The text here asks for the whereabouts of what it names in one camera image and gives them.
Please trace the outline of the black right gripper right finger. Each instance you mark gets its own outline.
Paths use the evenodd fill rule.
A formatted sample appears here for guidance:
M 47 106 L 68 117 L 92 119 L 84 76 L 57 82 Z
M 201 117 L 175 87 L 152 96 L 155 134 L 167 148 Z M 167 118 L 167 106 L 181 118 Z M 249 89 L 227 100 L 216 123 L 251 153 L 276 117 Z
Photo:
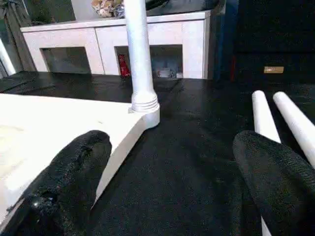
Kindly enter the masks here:
M 233 153 L 273 236 L 315 234 L 315 170 L 289 146 L 253 131 L 238 133 Z

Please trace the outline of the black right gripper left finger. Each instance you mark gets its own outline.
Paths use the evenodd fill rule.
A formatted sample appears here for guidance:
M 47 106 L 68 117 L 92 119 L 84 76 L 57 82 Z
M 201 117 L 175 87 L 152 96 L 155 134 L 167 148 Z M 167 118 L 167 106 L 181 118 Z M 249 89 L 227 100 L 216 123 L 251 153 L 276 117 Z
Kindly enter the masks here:
M 8 208 L 2 236 L 87 236 L 96 190 L 112 151 L 100 130 L 65 146 Z

